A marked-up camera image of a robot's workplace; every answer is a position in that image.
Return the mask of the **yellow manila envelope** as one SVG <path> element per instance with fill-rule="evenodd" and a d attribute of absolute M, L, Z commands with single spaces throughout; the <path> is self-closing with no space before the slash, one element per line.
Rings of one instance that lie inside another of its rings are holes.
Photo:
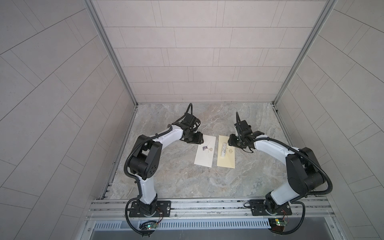
<path fill-rule="evenodd" d="M 228 141 L 229 141 L 229 137 L 219 135 L 217 166 L 234 169 L 235 168 L 235 148 L 230 146 Z M 227 144 L 227 152 L 226 152 L 226 156 L 224 158 L 221 158 L 221 150 L 222 150 L 223 143 Z"/>

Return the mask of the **cream white envelope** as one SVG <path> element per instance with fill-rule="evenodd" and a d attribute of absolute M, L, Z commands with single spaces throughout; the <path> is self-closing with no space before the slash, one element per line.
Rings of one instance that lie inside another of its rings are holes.
<path fill-rule="evenodd" d="M 211 168 L 213 164 L 216 137 L 203 135 L 204 142 L 198 145 L 194 164 Z"/>

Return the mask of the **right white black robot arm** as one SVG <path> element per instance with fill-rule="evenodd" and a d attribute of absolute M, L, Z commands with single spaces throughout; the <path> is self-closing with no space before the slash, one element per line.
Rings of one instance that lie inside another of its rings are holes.
<path fill-rule="evenodd" d="M 252 131 L 251 126 L 237 118 L 236 134 L 231 134 L 228 144 L 245 150 L 248 148 L 264 152 L 282 162 L 287 169 L 287 180 L 277 189 L 266 194 L 264 209 L 270 215 L 281 212 L 288 202 L 298 200 L 310 194 L 327 181 L 325 173 L 309 148 L 294 148 L 281 141 L 272 139 L 260 131 Z"/>

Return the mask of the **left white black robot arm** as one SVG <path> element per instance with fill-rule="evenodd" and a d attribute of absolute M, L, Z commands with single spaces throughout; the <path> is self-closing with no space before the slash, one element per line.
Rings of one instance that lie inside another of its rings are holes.
<path fill-rule="evenodd" d="M 168 125 L 166 130 L 137 138 L 124 164 L 124 173 L 138 184 L 138 206 L 144 215 L 151 216 L 156 211 L 158 195 L 152 177 L 159 167 L 162 150 L 179 140 L 188 144 L 202 144 L 203 134 L 198 131 L 200 125 L 198 118 L 185 113 L 182 118 Z"/>

